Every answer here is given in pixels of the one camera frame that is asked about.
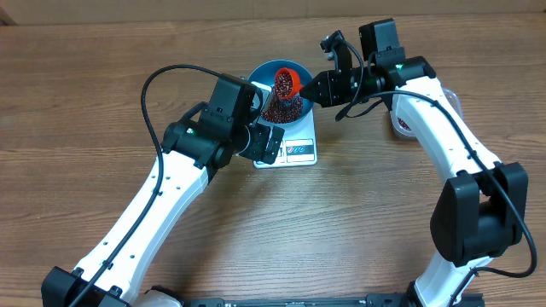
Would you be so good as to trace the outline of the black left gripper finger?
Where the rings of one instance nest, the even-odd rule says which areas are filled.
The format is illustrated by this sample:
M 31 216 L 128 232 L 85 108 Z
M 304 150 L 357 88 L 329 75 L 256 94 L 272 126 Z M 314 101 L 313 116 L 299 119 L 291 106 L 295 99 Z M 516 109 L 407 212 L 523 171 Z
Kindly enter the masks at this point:
M 272 165 L 276 162 L 279 149 L 281 147 L 282 138 L 285 130 L 274 126 L 271 130 L 270 139 L 266 145 L 262 161 L 268 165 Z
M 249 127 L 249 139 L 247 146 L 239 153 L 247 159 L 271 159 L 273 153 L 268 149 L 271 128 L 267 125 L 256 124 Z

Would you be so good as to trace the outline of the red plastic measuring scoop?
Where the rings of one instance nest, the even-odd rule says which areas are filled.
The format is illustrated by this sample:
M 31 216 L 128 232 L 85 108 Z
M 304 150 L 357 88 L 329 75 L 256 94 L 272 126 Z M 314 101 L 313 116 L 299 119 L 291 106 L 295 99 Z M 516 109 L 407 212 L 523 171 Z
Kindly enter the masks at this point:
M 303 88 L 299 75 L 291 68 L 280 68 L 275 75 L 275 93 L 281 100 L 295 97 Z

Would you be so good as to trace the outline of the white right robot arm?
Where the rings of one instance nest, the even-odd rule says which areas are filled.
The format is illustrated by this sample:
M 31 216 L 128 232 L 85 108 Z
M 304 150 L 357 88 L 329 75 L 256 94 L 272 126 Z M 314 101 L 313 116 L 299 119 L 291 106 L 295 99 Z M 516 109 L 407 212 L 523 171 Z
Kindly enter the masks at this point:
M 351 117 L 357 104 L 384 104 L 395 125 L 415 138 L 432 160 L 443 189 L 430 220 L 436 251 L 425 272 L 404 293 L 370 294 L 367 306 L 481 306 L 466 288 L 511 246 L 531 240 L 524 216 L 528 176 L 484 146 L 451 106 L 437 73 L 421 56 L 409 58 L 395 21 L 379 20 L 358 30 L 355 48 L 341 32 L 321 42 L 334 62 L 314 78 L 271 63 L 275 101 L 288 110 L 297 99 L 338 107 Z

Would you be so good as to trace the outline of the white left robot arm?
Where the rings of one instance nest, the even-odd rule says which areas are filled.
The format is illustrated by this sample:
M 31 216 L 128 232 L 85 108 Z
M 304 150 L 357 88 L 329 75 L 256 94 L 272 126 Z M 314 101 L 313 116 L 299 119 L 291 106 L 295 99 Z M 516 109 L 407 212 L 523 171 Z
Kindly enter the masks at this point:
M 180 119 L 164 134 L 148 177 L 102 241 L 72 271 L 54 267 L 41 286 L 54 306 L 181 306 L 163 287 L 140 288 L 157 251 L 189 204 L 232 156 L 271 164 L 284 130 L 260 123 Z

